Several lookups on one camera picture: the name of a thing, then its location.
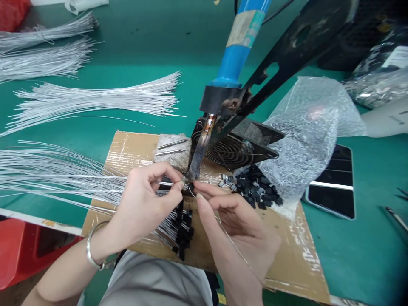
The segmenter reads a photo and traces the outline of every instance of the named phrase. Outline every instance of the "right hand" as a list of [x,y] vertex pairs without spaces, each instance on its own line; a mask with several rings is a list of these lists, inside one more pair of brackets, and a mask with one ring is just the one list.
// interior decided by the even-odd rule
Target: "right hand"
[[[281,238],[268,228],[256,211],[239,194],[203,182],[194,182],[201,223],[210,241],[215,265],[224,282],[228,304],[262,304],[261,281],[272,265]],[[242,259],[221,224],[230,235]]]

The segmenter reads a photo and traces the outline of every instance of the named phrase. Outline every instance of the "wrist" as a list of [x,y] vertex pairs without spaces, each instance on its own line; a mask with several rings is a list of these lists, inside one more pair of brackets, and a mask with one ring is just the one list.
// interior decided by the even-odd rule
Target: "wrist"
[[93,260],[101,264],[109,255],[117,253],[114,239],[111,237],[109,227],[105,226],[92,235],[90,251]]
[[225,297],[228,305],[263,305],[262,301],[262,289],[261,284],[253,284],[245,286],[245,288],[239,288],[240,286],[234,286],[224,282]]

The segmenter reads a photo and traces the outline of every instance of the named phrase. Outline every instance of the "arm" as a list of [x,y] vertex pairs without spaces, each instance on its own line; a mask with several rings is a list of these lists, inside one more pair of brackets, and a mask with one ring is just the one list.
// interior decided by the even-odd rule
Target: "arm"
[[[268,228],[239,194],[201,182],[194,182],[194,187],[200,220],[224,282],[228,305],[262,305],[262,283],[281,244],[278,233]],[[247,263],[220,227],[216,210]]]
[[[156,196],[154,181],[167,175],[174,184],[164,197]],[[182,175],[166,162],[131,170],[120,205],[111,221],[91,239],[97,263],[120,252],[152,232],[183,199]],[[86,258],[86,239],[58,258],[25,299],[23,306],[76,305],[97,268]]]

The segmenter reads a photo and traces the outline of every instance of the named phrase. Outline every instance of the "green table surface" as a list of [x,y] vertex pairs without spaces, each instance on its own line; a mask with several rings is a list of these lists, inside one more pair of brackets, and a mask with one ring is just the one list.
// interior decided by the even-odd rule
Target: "green table surface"
[[[275,1],[271,11],[282,1]],[[241,73],[245,82],[255,67],[285,31],[305,1],[297,1],[263,26]],[[116,130],[139,133],[186,133],[202,114],[198,107],[204,86],[215,78],[233,21],[232,3],[221,1],[158,0],[116,1],[94,10],[100,22],[92,34],[98,41],[92,61],[79,71],[79,80],[43,77],[0,84],[0,128],[21,100],[13,91],[29,89],[40,81],[77,88],[118,88],[145,83],[181,70],[176,96],[177,114],[187,118],[166,119],[124,110],[106,110],[87,115],[123,117],[145,122],[103,118],[73,118],[50,122],[0,138],[0,148],[31,140],[61,145],[104,162]],[[33,8],[26,24],[52,27],[73,17],[62,5]],[[271,67],[273,74],[276,67]],[[314,67],[298,75],[342,79],[340,72]],[[251,115],[265,120],[293,86],[291,78]],[[408,235],[385,213],[392,207],[408,221],[408,204],[394,196],[396,188],[408,190],[408,135],[380,139],[340,138],[338,143],[353,151],[357,219],[346,221],[304,205],[306,217],[323,266],[330,293],[371,305],[395,305],[406,288]],[[86,211],[66,203],[21,195],[0,198],[0,207],[82,227]]]

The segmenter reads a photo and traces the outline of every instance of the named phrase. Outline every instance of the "left hand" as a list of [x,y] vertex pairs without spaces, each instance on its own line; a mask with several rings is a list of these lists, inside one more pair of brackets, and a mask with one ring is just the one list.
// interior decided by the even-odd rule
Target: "left hand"
[[[164,197],[156,195],[156,181],[166,175],[174,185]],[[91,239],[94,260],[122,251],[154,231],[182,201],[183,175],[168,162],[157,162],[129,172],[118,210],[107,226]]]

